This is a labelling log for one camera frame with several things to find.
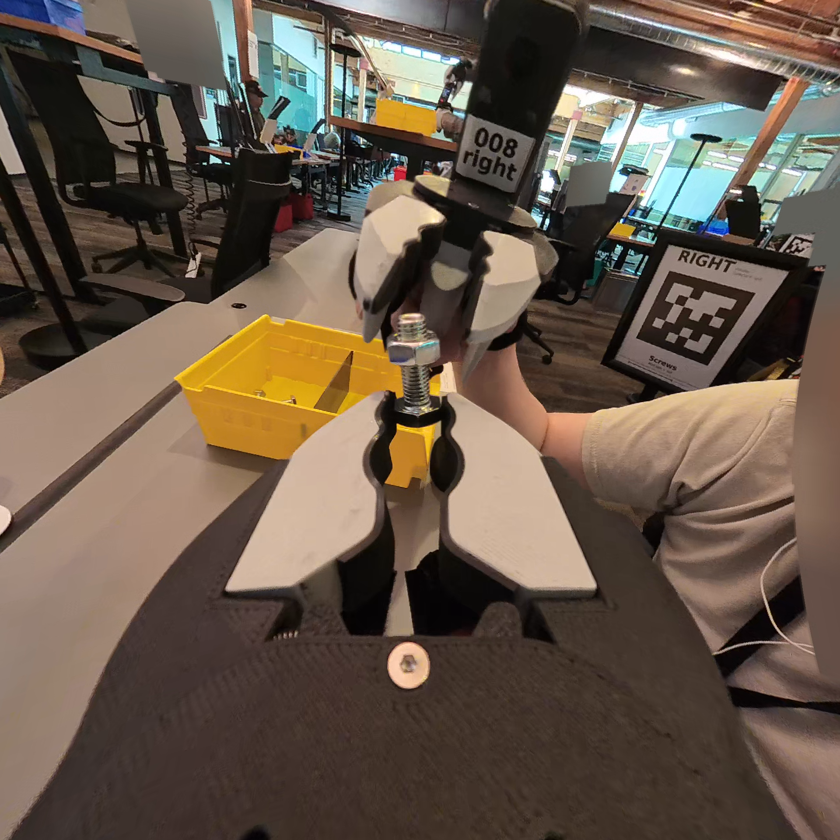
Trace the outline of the yellow plastic bin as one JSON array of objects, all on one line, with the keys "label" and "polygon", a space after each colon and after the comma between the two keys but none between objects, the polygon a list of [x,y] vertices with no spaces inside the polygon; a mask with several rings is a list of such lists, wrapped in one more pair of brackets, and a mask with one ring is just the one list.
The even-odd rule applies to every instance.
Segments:
[{"label": "yellow plastic bin", "polygon": [[[350,393],[339,414],[314,410],[348,353]],[[400,373],[383,342],[265,315],[176,376],[208,445],[288,459],[338,415],[376,392],[402,396]],[[266,398],[254,391],[263,390]],[[278,402],[294,395],[296,406]]]}]

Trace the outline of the long wooden desk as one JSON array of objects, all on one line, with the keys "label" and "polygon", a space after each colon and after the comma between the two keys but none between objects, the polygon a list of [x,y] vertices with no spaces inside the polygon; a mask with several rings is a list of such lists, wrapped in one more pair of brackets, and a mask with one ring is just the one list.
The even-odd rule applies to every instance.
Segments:
[{"label": "long wooden desk", "polygon": [[411,182],[425,171],[426,163],[454,161],[458,145],[418,133],[408,133],[380,127],[374,123],[331,117],[329,123],[338,129],[342,125],[349,133],[371,142],[373,146],[406,158],[406,179]]}]

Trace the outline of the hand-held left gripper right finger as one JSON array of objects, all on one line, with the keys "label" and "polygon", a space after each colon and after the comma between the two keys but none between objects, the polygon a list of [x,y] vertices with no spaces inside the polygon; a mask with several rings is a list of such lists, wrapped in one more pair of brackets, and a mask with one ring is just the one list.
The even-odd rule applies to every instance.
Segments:
[{"label": "hand-held left gripper right finger", "polygon": [[539,451],[460,394],[430,465],[444,587],[460,601],[588,600],[595,577]]}]

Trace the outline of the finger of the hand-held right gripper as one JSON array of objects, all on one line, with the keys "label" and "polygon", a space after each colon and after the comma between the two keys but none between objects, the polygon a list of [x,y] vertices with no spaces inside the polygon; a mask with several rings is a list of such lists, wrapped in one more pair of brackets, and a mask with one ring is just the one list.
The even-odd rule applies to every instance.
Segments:
[{"label": "finger of the hand-held right gripper", "polygon": [[436,256],[446,223],[445,215],[413,196],[397,196],[365,217],[354,258],[354,294],[366,343],[390,325],[420,265]]},{"label": "finger of the hand-held right gripper", "polygon": [[491,343],[519,320],[541,281],[530,241],[483,232],[473,249],[464,298],[460,378],[463,384]]}]

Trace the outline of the silver hex nut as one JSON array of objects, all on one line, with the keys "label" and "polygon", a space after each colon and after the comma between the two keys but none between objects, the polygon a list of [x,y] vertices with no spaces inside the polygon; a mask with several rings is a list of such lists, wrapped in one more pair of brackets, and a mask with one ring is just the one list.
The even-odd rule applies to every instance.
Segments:
[{"label": "silver hex nut", "polygon": [[430,331],[414,338],[393,334],[385,347],[389,361],[401,367],[435,366],[440,358],[440,342]]}]

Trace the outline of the person's right hand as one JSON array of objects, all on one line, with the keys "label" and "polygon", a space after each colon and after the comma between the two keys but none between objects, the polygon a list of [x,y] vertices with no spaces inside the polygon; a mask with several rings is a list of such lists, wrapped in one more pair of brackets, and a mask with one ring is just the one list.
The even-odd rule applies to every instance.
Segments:
[{"label": "person's right hand", "polygon": [[[399,308],[394,310],[391,315],[392,332],[397,333],[400,317],[407,313],[420,313],[424,307],[423,303],[424,288],[415,286],[406,296],[405,300]],[[466,394],[466,387],[463,383],[463,355],[465,352],[464,342],[464,294],[462,292],[456,293],[456,301],[458,306],[448,310],[450,316],[448,326],[446,329],[440,328],[430,329],[435,332],[440,342],[440,358],[437,364],[452,363],[455,368],[455,374],[458,384],[458,393]]]}]

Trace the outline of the wooden desk with dark frame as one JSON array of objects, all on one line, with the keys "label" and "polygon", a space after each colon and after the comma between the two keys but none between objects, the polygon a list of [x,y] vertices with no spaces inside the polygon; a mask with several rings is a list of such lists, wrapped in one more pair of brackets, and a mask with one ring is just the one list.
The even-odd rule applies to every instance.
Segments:
[{"label": "wooden desk with dark frame", "polygon": [[[65,28],[2,14],[2,112],[24,165],[38,210],[47,226],[47,232],[74,295],[84,302],[97,303],[95,289],[84,287],[80,283],[81,279],[88,275],[62,210],[59,192],[56,191],[49,177],[44,159],[29,128],[24,105],[14,87],[15,69],[11,60],[11,53],[14,51],[66,65],[78,77],[106,81],[137,90],[143,103],[143,113],[150,134],[149,142],[160,145],[158,149],[151,150],[160,180],[158,185],[171,188],[173,188],[172,175],[166,155],[167,149],[162,142],[158,110],[153,95],[170,97],[174,89],[168,82],[151,79],[138,54],[109,45],[88,35],[79,35]],[[35,269],[42,290],[46,294],[47,282],[49,280],[56,282],[56,278],[19,201],[11,178],[4,168],[2,168],[2,201],[29,261]],[[170,256],[188,258],[180,214],[176,216],[168,213],[164,218],[174,247],[173,253],[164,252]]]}]

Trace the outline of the framed marker sign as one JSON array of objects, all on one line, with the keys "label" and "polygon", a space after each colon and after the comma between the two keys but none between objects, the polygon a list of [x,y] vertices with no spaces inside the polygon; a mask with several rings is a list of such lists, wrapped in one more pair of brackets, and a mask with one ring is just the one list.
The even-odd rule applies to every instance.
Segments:
[{"label": "framed marker sign", "polygon": [[641,402],[731,382],[753,336],[811,273],[799,256],[666,230],[602,364],[641,383]]}]

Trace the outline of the black floor lamp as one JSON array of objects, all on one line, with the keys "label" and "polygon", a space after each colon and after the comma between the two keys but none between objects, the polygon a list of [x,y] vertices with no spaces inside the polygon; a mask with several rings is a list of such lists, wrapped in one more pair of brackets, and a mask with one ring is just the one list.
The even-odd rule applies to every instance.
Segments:
[{"label": "black floor lamp", "polygon": [[[337,44],[332,46],[332,52],[342,58],[342,83],[341,83],[341,104],[340,104],[340,118],[347,117],[347,92],[348,92],[348,65],[349,58],[360,58],[361,53],[356,48],[347,44]],[[339,170],[337,174],[337,207],[336,210],[328,212],[328,217],[336,222],[348,223],[351,216],[343,212],[343,195],[346,182],[346,165],[350,162],[347,154],[348,130],[342,125],[339,125]]]},{"label": "black floor lamp", "polygon": [[686,173],[683,175],[680,183],[678,184],[677,188],[675,189],[675,194],[672,196],[666,210],[664,210],[663,215],[660,218],[657,227],[654,229],[654,233],[653,233],[654,239],[656,239],[658,237],[659,232],[665,226],[665,222],[667,220],[668,215],[671,213],[671,211],[672,211],[672,209],[673,209],[673,207],[676,203],[677,198],[679,197],[682,189],[686,185],[686,182],[688,181],[688,178],[689,178],[691,172],[693,171],[693,169],[695,168],[695,166],[697,164],[697,161],[700,158],[700,156],[702,155],[705,147],[708,144],[718,144],[719,142],[721,142],[721,137],[720,136],[715,135],[715,134],[710,134],[710,133],[693,133],[693,134],[690,135],[690,138],[697,143],[696,151],[695,151],[689,165],[686,168]]}]

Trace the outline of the silver threaded bolt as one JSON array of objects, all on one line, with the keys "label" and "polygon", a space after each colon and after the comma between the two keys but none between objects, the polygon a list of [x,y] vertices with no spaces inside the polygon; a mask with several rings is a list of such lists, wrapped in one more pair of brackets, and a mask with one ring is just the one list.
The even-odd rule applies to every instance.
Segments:
[{"label": "silver threaded bolt", "polygon": [[[395,335],[414,338],[431,331],[421,313],[407,313],[400,317]],[[429,390],[429,369],[431,366],[401,367],[402,397],[397,400],[396,410],[406,417],[423,417],[436,410],[437,403]]]}]

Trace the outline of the yellow storage box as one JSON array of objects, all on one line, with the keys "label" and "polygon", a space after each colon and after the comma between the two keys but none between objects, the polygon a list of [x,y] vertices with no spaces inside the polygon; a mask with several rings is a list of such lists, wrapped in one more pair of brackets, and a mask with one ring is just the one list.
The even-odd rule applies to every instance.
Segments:
[{"label": "yellow storage box", "polygon": [[393,98],[377,99],[374,123],[380,127],[432,137],[437,131],[436,111]]}]

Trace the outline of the person's right forearm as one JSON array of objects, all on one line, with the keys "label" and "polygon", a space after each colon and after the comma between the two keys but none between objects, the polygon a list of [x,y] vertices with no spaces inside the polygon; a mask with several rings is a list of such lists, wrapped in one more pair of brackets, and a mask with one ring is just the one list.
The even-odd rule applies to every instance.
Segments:
[{"label": "person's right forearm", "polygon": [[541,455],[557,460],[589,489],[583,464],[585,429],[591,413],[551,413],[531,393],[518,362],[517,347],[488,351],[467,373],[466,362],[452,361],[458,393],[516,430]]}]

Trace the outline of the blue storage crate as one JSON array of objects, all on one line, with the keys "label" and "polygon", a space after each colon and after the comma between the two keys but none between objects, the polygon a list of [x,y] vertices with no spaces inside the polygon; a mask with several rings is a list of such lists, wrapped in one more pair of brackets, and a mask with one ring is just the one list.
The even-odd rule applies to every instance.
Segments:
[{"label": "blue storage crate", "polygon": [[65,28],[79,35],[87,33],[78,1],[1,1],[1,13]]}]

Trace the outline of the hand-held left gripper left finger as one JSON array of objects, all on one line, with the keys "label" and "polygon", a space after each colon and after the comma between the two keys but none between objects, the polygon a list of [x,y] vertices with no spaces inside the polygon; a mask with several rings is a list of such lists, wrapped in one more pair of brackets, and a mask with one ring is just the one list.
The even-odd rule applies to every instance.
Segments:
[{"label": "hand-held left gripper left finger", "polygon": [[289,460],[225,593],[295,601],[373,601],[392,583],[385,498],[396,433],[393,392],[336,416]]}]

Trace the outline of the clear bin divider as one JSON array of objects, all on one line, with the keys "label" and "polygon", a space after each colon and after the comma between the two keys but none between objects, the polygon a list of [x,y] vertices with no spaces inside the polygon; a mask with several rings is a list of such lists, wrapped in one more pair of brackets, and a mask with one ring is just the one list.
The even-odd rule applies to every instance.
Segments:
[{"label": "clear bin divider", "polygon": [[314,410],[332,415],[341,412],[342,404],[350,393],[353,360],[354,352],[351,351],[314,404]]}]

